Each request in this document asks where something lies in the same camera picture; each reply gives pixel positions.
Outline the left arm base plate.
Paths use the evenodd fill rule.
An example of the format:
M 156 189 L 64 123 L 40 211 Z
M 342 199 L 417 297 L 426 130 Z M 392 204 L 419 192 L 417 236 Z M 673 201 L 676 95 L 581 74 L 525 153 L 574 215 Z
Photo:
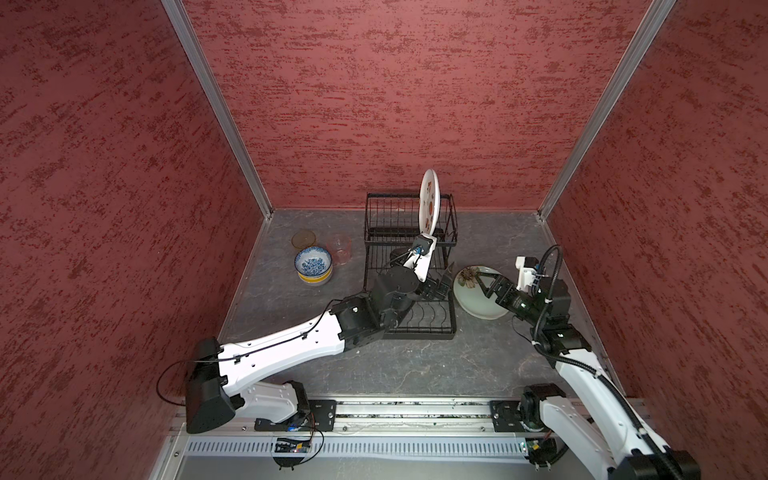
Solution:
M 257 418 L 254 422 L 256 432 L 313 432 L 323 433 L 333 430 L 336 417 L 335 400 L 308 400 L 299 404 L 298 411 L 287 420 L 274 423 Z

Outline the amber transparent cup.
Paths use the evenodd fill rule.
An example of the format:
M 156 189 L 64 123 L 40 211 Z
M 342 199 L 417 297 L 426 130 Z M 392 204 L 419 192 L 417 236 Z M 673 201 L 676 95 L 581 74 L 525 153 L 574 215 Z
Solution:
M 291 245 L 297 251 L 302 251 L 306 248 L 315 246 L 317 243 L 317 236 L 312 230 L 301 229 L 296 232 L 291 238 Z

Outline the pink transparent cup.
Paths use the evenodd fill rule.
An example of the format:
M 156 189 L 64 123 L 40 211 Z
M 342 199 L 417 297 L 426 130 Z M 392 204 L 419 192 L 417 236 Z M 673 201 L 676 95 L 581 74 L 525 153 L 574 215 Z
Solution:
M 351 260 L 352 242 L 346 235 L 334 234 L 327 246 L 336 265 L 345 265 Z

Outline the white floral plate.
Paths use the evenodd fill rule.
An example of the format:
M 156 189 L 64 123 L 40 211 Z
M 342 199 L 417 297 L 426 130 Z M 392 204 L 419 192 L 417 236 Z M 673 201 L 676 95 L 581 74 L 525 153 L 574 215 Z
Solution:
M 438 223 L 441 193 L 437 173 L 428 169 L 422 178 L 419 193 L 418 226 L 423 235 L 432 235 Z

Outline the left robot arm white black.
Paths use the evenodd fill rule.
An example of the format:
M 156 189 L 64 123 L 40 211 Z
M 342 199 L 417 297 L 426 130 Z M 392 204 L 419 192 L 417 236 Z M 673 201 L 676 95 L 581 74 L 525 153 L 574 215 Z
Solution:
M 420 278 L 405 266 L 379 275 L 369 292 L 332 300 L 314 319 L 240 343 L 214 337 L 197 343 L 185 383 L 186 430 L 201 434 L 238 416 L 300 427 L 311 414 L 304 386 L 269 377 L 311 360 L 335 356 L 383 339 L 413 306 L 449 297 L 452 273 Z

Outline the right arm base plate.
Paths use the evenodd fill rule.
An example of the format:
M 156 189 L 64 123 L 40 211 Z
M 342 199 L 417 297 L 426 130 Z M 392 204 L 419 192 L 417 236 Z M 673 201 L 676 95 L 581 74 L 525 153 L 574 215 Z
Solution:
M 490 418 L 496 433 L 538 433 L 540 429 L 532 429 L 523 422 L 519 407 L 515 400 L 492 400 L 489 402 Z

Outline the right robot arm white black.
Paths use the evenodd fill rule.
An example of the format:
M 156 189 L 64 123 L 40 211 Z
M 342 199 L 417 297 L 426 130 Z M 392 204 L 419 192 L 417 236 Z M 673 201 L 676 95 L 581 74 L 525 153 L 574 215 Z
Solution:
M 483 295 L 531 327 L 531 344 L 576 394 L 587 413 L 553 385 L 528 388 L 521 423 L 555 433 L 596 479 L 698 479 L 701 469 L 640 416 L 607 376 L 597 355 L 570 322 L 571 296 L 554 276 L 519 287 L 500 274 L 474 276 Z

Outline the pale pink bowl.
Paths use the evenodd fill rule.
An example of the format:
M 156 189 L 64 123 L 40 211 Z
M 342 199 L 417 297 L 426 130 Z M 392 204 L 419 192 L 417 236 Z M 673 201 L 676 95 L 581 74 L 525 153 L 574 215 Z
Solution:
M 309 286 L 322 286 L 330 281 L 330 277 L 325 277 L 321 279 L 321 278 L 308 278 L 308 277 L 305 278 L 303 276 L 299 276 L 299 279 L 304 284 Z

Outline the yellow bowl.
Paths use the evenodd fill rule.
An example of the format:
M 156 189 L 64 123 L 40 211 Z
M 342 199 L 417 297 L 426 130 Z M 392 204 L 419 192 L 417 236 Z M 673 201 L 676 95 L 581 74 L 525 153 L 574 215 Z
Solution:
M 298 273 L 298 277 L 299 276 L 303 276 L 305 278 L 308 277 L 308 278 L 321 278 L 322 279 L 322 278 L 325 278 L 325 277 L 330 277 L 331 278 L 332 274 L 333 274 L 333 269 L 329 268 L 328 270 L 326 270 L 325 272 L 323 272 L 320 275 L 312 275 L 312 276 L 310 276 L 310 275 L 304 275 L 302 273 Z

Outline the white blue floral bowl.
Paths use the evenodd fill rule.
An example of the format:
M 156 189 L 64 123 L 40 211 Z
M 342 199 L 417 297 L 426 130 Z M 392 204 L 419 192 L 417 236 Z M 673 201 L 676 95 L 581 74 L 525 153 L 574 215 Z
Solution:
M 310 246 L 299 251 L 294 258 L 294 268 L 305 277 L 319 277 L 332 267 L 332 256 L 323 247 Z

